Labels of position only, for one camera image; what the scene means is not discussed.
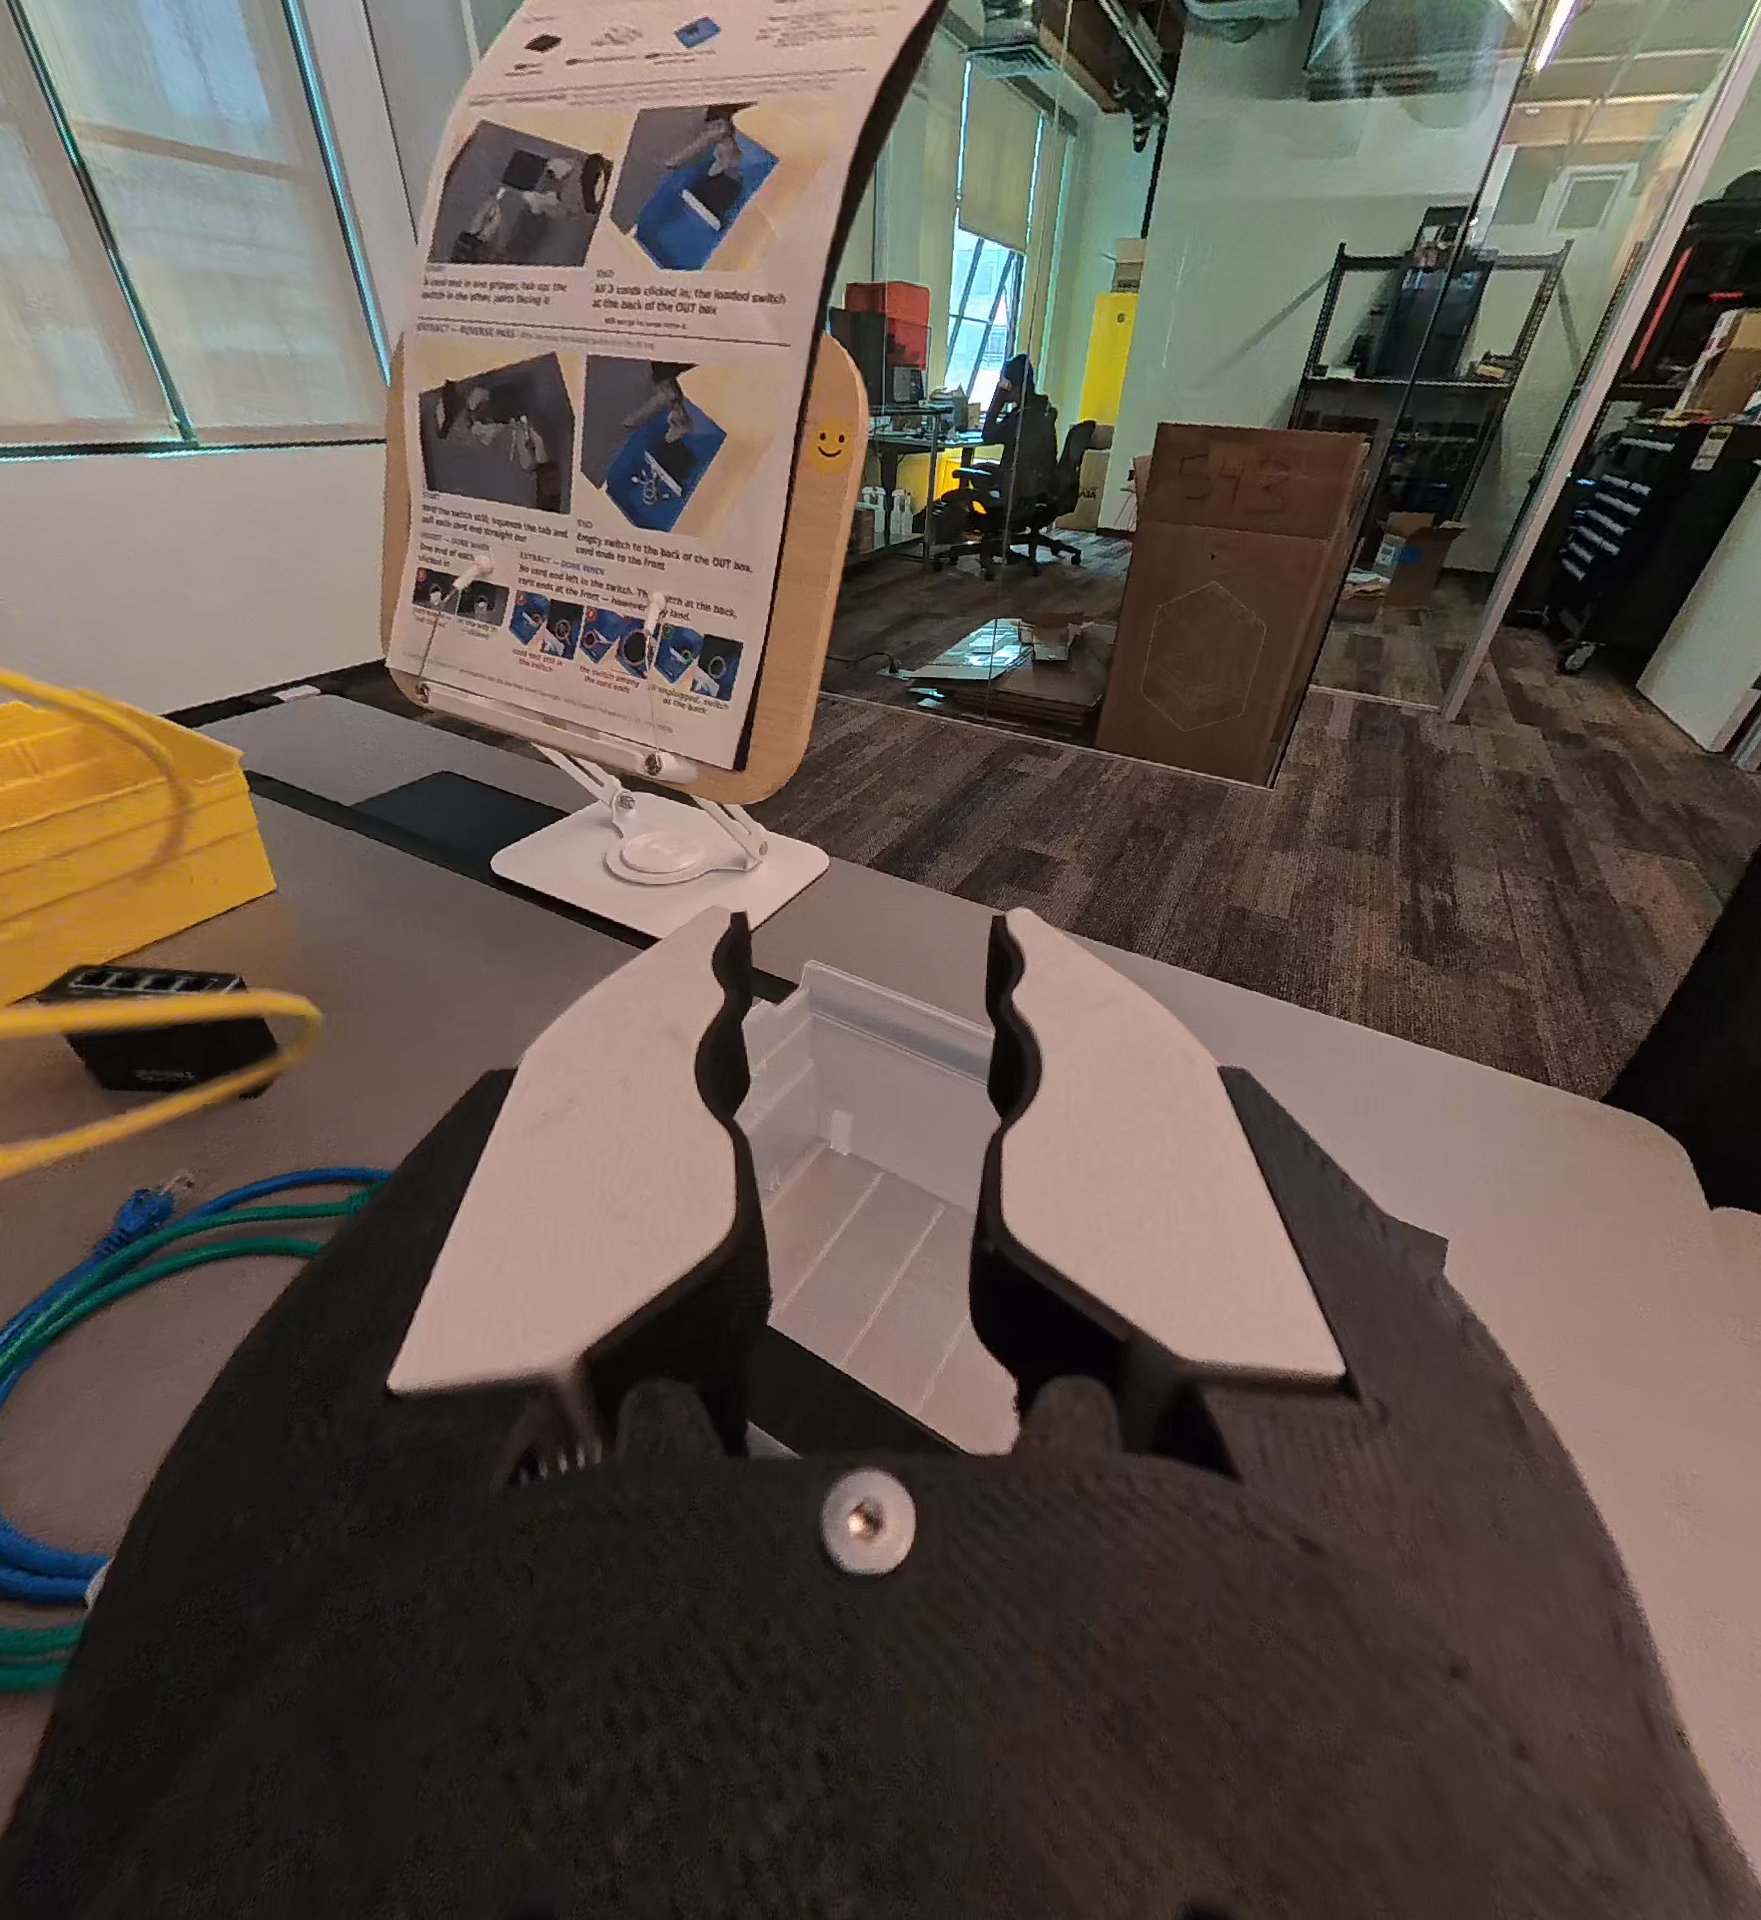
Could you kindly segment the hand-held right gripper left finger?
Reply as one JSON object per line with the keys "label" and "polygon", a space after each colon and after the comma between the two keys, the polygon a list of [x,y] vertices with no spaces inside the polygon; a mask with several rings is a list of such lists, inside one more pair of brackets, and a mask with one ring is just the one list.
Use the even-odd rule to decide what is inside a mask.
{"label": "hand-held right gripper left finger", "polygon": [[523,1054],[390,1368],[401,1397],[535,1387],[605,1452],[636,1387],[688,1387],[728,1452],[772,1317],[742,1105],[750,920],[708,905]]}

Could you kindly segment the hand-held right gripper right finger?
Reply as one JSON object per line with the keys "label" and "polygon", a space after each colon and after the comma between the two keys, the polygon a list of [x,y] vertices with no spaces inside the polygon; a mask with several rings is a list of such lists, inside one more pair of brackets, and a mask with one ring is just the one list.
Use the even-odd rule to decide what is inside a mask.
{"label": "hand-held right gripper right finger", "polygon": [[988,937],[971,1314],[1020,1394],[1323,1390],[1341,1344],[1208,1042],[1026,905]]}

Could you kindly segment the clear plastic bin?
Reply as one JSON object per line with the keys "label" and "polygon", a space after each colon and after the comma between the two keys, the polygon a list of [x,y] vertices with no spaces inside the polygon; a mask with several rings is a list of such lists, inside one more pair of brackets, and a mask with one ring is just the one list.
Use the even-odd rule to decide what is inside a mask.
{"label": "clear plastic bin", "polygon": [[806,962],[744,1036],[772,1329],[959,1452],[1012,1452],[1018,1390],[971,1320],[990,1027]]}

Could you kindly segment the black network switch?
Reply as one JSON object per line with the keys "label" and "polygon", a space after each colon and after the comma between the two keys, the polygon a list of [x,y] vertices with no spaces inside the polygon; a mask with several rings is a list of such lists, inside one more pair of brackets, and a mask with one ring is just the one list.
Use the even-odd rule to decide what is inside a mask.
{"label": "black network switch", "polygon": [[[43,1006],[144,1000],[173,1003],[187,996],[241,996],[238,971],[157,968],[146,962],[101,962],[72,968],[44,984],[31,1000]],[[106,1027],[72,1034],[87,1073],[109,1092],[175,1092],[255,1065],[275,1052],[262,1015],[225,1021],[173,1021],[167,1027]]]}

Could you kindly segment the yellow plastic bin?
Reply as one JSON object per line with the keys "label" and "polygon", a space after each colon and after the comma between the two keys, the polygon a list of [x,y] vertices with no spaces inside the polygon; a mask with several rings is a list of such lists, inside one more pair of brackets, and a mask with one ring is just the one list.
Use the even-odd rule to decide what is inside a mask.
{"label": "yellow plastic bin", "polygon": [[0,701],[0,1006],[275,886],[241,751],[106,707]]}

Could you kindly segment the white board stand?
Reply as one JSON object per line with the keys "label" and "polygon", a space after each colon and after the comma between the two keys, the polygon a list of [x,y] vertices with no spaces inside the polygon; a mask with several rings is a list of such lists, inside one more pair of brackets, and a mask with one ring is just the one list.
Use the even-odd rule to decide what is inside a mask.
{"label": "white board stand", "polygon": [[819,843],[766,828],[744,806],[655,794],[639,775],[539,744],[587,803],[508,843],[493,877],[661,942],[701,914],[763,926],[827,873]]}

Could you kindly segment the black bin divider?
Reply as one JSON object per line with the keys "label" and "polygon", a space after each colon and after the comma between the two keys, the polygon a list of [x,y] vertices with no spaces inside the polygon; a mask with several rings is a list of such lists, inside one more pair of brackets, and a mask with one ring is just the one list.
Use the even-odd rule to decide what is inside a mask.
{"label": "black bin divider", "polygon": [[956,1443],[779,1329],[747,1366],[747,1421],[799,1455],[956,1455]]}

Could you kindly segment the black wrist rest pad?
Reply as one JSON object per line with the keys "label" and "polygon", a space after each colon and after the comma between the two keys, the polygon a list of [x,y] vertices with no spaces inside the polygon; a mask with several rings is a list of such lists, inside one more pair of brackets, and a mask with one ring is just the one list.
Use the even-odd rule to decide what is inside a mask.
{"label": "black wrist rest pad", "polygon": [[501,849],[566,818],[551,803],[464,772],[425,772],[354,803],[354,811],[373,821],[391,843],[487,882],[499,880],[493,861]]}

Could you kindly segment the flat cardboard sheet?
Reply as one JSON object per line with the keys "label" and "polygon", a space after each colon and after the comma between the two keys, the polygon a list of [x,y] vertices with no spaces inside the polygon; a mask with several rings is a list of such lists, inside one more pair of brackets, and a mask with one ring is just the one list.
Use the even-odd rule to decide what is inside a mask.
{"label": "flat cardboard sheet", "polygon": [[1111,618],[1039,627],[990,618],[908,676],[922,704],[994,725],[1091,740],[1116,655]]}

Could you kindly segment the brown cardboard box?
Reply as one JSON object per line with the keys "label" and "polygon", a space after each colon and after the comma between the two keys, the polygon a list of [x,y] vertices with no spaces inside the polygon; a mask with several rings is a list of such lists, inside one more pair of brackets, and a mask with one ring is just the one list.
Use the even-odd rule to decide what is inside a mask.
{"label": "brown cardboard box", "polygon": [[1355,541],[1371,440],[1163,421],[1098,750],[1273,784]]}

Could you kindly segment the instruction sheet on stand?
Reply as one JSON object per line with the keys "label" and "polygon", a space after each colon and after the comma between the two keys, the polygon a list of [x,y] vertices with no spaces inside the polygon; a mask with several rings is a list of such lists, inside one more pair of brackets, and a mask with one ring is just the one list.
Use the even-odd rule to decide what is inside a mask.
{"label": "instruction sheet on stand", "polygon": [[664,790],[753,806],[796,778],[812,740],[822,670],[846,575],[855,500],[865,470],[865,448],[851,470],[819,470],[805,460],[806,422],[819,418],[862,418],[865,385],[855,359],[824,334],[812,360],[802,455],[788,486],[788,525],[772,596],[769,645],[747,725],[747,754],[738,768],[711,768],[659,745],[639,745],[593,728],[554,722],[510,701],[447,691],[425,682],[397,658],[397,618],[410,582],[412,480],[406,431],[403,347],[391,353],[385,406],[385,497],[382,497],[382,648],[391,682],[427,716],[450,716],[493,740],[539,744],[639,775]]}

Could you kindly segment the printed instruction sheet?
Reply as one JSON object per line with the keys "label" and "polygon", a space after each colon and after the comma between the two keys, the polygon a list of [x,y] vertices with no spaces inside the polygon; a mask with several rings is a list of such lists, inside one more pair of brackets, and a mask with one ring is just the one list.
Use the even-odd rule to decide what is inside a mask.
{"label": "printed instruction sheet", "polygon": [[524,3],[459,92],[397,359],[390,667],[747,754],[846,228],[944,3]]}

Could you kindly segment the black tool cabinet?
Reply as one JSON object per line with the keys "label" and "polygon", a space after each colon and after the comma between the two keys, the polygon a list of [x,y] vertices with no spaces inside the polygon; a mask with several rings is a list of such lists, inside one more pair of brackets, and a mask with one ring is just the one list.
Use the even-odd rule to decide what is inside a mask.
{"label": "black tool cabinet", "polygon": [[1645,667],[1761,486],[1761,168],[1698,200],[1509,606],[1564,676]]}

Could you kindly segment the black metal shelf rack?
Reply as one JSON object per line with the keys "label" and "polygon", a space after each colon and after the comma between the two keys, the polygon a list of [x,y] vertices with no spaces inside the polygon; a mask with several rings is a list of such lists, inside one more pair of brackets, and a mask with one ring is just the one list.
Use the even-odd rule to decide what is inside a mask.
{"label": "black metal shelf rack", "polygon": [[[1572,252],[1338,245],[1286,425],[1368,440],[1368,525],[1398,513],[1466,519]],[[1476,348],[1504,276],[1528,277],[1532,295],[1509,347]]]}

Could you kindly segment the large window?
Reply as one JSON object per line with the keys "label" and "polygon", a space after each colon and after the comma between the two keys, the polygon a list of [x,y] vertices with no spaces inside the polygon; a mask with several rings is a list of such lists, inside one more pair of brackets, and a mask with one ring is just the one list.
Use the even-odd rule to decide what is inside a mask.
{"label": "large window", "polygon": [[302,3],[0,3],[0,460],[372,440],[381,331]]}

